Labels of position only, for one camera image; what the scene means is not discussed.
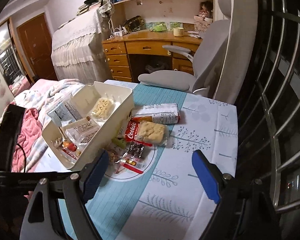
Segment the clear pack printed label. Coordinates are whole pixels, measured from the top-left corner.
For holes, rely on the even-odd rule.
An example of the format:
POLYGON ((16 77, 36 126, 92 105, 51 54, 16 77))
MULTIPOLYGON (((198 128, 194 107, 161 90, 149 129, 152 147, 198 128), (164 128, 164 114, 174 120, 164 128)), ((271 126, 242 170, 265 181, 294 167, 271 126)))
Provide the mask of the clear pack printed label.
POLYGON ((61 131, 76 146, 85 146, 93 139, 100 128, 99 124, 87 116, 61 127, 61 131))

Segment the cream cup on desk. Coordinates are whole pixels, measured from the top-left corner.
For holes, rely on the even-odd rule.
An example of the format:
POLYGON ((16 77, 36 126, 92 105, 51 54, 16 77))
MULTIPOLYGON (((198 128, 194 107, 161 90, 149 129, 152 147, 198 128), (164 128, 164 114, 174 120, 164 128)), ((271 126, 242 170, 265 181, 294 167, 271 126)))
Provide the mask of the cream cup on desk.
POLYGON ((174 35, 174 37, 183 37, 184 36, 184 28, 182 28, 182 27, 173 28, 173 35, 174 35))

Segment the dark chocolate snack packet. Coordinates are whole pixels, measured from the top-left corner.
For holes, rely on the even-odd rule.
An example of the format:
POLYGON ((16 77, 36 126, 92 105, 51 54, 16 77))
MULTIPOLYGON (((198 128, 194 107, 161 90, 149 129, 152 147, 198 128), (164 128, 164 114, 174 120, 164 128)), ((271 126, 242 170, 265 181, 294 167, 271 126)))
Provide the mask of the dark chocolate snack packet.
POLYGON ((131 142, 127 154, 131 158, 142 159, 145 145, 139 142, 131 142))

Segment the red cookies packet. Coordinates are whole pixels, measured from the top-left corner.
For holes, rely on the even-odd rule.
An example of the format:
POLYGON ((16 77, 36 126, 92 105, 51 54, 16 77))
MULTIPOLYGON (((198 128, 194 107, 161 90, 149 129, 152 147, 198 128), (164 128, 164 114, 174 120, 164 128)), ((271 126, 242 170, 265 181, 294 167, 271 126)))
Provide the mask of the red cookies packet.
POLYGON ((145 146, 153 146, 153 144, 149 142, 144 142, 141 139, 138 139, 139 126, 140 124, 137 122, 130 121, 128 119, 122 120, 116 137, 118 139, 124 139, 126 142, 137 142, 145 146))

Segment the lace covered furniture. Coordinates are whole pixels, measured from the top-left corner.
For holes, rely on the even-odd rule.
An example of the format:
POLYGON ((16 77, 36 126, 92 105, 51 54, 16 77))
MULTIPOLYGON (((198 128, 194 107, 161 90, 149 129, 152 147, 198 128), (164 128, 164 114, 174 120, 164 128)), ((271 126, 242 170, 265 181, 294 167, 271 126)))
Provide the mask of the lace covered furniture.
POLYGON ((51 60, 58 80, 78 79, 90 85, 112 78, 103 51, 100 19, 94 9, 55 31, 51 60))

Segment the grey office chair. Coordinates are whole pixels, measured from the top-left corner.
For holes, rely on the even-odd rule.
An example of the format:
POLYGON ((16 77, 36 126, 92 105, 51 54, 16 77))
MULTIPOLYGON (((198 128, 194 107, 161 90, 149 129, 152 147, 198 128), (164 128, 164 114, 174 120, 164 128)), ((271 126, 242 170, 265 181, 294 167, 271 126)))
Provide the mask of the grey office chair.
POLYGON ((175 70, 157 70, 141 74, 138 80, 144 85, 175 89, 212 98, 220 77, 229 38, 231 0, 218 0, 226 20, 214 21, 206 32, 200 32, 203 39, 194 55, 180 46, 163 46, 164 49, 185 56, 191 63, 193 74, 175 70))

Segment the clear bag brown snacks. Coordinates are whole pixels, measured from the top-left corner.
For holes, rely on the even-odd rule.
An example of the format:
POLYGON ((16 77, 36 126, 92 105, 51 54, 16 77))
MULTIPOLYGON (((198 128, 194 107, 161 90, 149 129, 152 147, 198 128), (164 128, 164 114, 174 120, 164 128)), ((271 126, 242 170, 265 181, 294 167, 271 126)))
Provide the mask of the clear bag brown snacks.
POLYGON ((128 150, 121 149, 115 145, 106 147, 109 156, 110 171, 113 174, 119 174, 123 171, 131 171, 136 174, 143 174, 143 159, 131 158, 127 154, 128 150))

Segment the brown wooden door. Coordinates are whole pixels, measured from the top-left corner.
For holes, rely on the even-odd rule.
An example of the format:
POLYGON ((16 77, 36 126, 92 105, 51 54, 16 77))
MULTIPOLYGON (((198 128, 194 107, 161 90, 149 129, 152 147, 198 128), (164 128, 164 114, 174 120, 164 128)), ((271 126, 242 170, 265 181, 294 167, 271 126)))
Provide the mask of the brown wooden door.
POLYGON ((34 77, 57 80, 51 60, 52 38, 45 14, 39 14, 18 26, 17 33, 34 77))

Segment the metal window grille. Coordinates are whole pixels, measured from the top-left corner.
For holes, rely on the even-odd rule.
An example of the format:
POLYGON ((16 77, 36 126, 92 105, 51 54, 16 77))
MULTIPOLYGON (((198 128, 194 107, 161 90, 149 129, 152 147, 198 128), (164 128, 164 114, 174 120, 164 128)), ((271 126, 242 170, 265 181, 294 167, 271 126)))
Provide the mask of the metal window grille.
POLYGON ((236 100, 239 176, 258 178, 276 211, 300 214, 300 8, 258 0, 256 39, 236 100))

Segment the patterned blue white tablecloth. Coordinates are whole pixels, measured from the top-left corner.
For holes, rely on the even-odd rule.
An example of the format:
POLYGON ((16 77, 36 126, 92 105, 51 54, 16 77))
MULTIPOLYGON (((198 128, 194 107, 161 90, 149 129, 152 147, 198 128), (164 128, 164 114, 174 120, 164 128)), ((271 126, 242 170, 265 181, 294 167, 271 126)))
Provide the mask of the patterned blue white tablecloth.
POLYGON ((105 176, 86 208, 103 239, 198 239, 215 203, 192 166, 192 154, 235 174, 237 109, 224 102, 159 87, 120 82, 133 89, 136 106, 174 102, 181 120, 166 147, 154 147, 143 174, 105 176))

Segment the white wrapped biscuit roll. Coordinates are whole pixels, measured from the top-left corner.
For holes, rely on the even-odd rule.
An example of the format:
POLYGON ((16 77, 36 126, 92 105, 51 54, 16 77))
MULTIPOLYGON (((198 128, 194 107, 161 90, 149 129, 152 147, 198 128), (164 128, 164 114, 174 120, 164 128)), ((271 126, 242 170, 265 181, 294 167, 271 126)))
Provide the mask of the white wrapped biscuit roll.
POLYGON ((131 121, 140 123, 150 121, 156 124, 177 124, 180 120, 178 105, 176 103, 161 103, 156 105, 144 105, 132 110, 131 121))

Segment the large white snack bag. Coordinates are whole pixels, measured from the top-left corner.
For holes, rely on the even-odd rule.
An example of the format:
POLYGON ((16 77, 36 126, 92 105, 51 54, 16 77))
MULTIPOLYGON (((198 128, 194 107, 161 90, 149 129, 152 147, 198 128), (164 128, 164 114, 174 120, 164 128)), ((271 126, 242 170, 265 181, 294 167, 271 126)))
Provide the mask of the large white snack bag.
POLYGON ((47 115, 58 127, 66 126, 83 118, 77 109, 77 105, 74 102, 74 97, 71 93, 65 98, 58 100, 57 104, 47 113, 47 115))

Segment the dark red snack packet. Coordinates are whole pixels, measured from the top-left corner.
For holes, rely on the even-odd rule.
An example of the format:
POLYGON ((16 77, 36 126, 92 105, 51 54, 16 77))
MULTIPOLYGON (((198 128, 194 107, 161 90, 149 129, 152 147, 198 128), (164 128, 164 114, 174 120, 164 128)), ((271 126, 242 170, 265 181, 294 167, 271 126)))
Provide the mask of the dark red snack packet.
POLYGON ((59 150, 62 155, 72 162, 76 162, 81 154, 78 147, 71 141, 65 140, 64 138, 57 138, 51 141, 53 146, 59 150))

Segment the white plastic storage bin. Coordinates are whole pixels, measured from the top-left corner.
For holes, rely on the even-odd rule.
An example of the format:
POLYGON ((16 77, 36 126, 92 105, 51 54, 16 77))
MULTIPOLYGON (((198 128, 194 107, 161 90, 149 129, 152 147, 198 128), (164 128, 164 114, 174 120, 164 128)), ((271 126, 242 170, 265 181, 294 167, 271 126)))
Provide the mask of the white plastic storage bin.
POLYGON ((94 82, 69 96, 66 107, 77 116, 65 114, 69 120, 50 121, 42 136, 62 165, 77 171, 98 157, 99 149, 117 135, 134 108, 133 90, 94 82))

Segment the clear pack pale crackers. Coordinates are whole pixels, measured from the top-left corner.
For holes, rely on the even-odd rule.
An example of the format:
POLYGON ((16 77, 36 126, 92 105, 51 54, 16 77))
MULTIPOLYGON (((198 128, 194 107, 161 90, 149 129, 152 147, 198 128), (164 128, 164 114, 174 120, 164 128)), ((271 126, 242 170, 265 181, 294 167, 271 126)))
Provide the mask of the clear pack pale crackers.
POLYGON ((106 121, 113 113, 114 108, 115 103, 113 100, 99 98, 90 111, 89 116, 95 121, 106 121))

